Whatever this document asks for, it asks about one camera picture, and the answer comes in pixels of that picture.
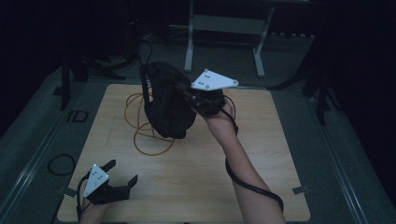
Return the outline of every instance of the person's right arm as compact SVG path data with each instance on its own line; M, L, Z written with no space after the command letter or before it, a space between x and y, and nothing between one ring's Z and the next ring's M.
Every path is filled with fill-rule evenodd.
M233 113L229 103L223 109L229 114ZM234 174L249 185L270 191L250 162L230 119L219 112L218 115L205 121L210 132L221 145ZM286 223L279 203L274 199L245 189L235 182L233 188L245 223Z

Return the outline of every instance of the gray carpet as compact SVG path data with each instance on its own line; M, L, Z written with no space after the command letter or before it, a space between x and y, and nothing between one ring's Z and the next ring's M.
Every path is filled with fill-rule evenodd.
M241 86L265 88L294 75L311 41L302 37L269 36L262 53L264 78L255 75L250 48L197 44L193 70L187 75L194 80L207 68L237 79ZM163 61L183 70L185 45L156 42L152 46L151 62ZM141 55L144 60L148 57L148 45L142 46ZM52 95L55 87L60 85L61 77L59 70L54 72L2 137L0 199L2 205L6 199L15 205L10 208L6 223L51 223L62 199L57 190L67 186L70 176L52 175L47 164L62 153L78 159L107 85L137 81L135 66L122 70L117 73L127 77L124 81L111 80L93 72L87 83L72 81L72 101L64 112L59 111L60 96ZM376 179L345 114L331 106L332 110L325 114L326 127L320 126L313 113L315 98L302 96L300 89L303 85L304 82L300 82L283 91L272 91L272 94L297 172L302 184L310 189L305 196L311 219L306 223L396 223L394 207ZM87 121L67 122L72 110L88 112ZM27 183L28 188L21 190L21 197L7 197L18 185L19 174L38 150L44 153L33 178L28 179L31 181ZM60 171L71 167L66 158L55 163L63 167ZM346 199L350 189L356 193L356 200ZM356 208L354 202L359 202L360 208Z

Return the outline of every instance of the wooden table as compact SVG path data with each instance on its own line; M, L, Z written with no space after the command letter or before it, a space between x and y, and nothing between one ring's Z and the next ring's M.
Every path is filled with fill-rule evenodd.
M159 156L146 156L134 146L136 129L124 117L128 96L141 92L140 86L109 85L78 160L69 188L94 163L104 165L115 159L109 184L125 186L134 176L131 199L113 203L107 222L241 222L232 181L224 166L224 154L202 118L197 117L186 138ZM269 91L227 89L236 105L239 138L253 165L270 189L284 201L289 221L306 221L310 213L305 196L294 194L300 180L290 155L276 108ZM126 118L136 123L138 101L127 109ZM141 122L145 115L141 111ZM145 151L165 149L163 141L138 134L136 143ZM58 218L77 221L76 199L64 197Z

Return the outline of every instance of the metal leg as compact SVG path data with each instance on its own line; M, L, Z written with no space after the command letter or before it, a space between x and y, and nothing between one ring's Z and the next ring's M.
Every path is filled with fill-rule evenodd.
M192 21L194 17L193 5L194 5L193 0L190 0L189 44L187 46L186 62L184 63L184 71L186 72L190 72L192 68L192 54L194 48L194 45L192 43L192 32L193 32Z
M253 57L254 57L254 62L256 63L256 70L257 70L258 77L265 76L264 68L262 66L262 56L260 55L260 53L262 52L262 45L264 44L265 37L267 37L268 27L270 26L271 19L274 15L274 10L275 10L274 7L270 7L267 20L265 21L265 23L262 27L262 34L260 37L259 45L253 49Z

